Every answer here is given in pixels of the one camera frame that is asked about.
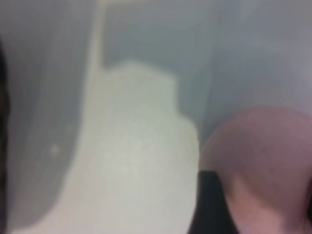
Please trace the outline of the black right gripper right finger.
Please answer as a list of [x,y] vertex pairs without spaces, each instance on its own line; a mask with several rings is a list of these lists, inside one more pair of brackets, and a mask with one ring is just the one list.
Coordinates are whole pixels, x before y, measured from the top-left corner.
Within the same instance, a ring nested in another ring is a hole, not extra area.
[[196,206],[188,233],[238,233],[226,203],[221,180],[214,171],[198,173]]

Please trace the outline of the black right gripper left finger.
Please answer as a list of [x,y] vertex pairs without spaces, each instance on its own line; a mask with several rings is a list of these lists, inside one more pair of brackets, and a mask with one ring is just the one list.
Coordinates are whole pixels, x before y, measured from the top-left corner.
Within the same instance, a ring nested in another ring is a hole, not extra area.
[[7,228],[7,149],[10,96],[6,59],[0,44],[0,233]]

